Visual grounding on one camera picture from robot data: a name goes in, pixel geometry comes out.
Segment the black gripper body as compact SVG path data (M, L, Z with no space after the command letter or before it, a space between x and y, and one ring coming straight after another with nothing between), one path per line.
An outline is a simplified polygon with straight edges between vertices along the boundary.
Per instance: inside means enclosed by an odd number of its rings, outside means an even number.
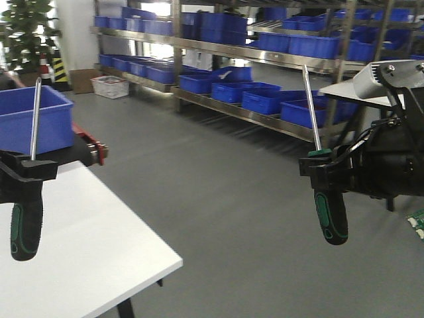
M402 92L405 103L372 122L360 150L358 191L372 197L423 196L423 88Z

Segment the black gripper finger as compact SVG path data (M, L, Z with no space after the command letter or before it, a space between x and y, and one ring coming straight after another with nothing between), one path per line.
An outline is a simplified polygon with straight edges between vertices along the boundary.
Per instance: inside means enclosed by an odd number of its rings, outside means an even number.
M321 190L347 191L352 168L346 158L318 155L299 159L300 176L310 178L311 187Z
M32 203L42 199L43 182L55 180L58 163L31 160L20 152L1 150L1 203Z

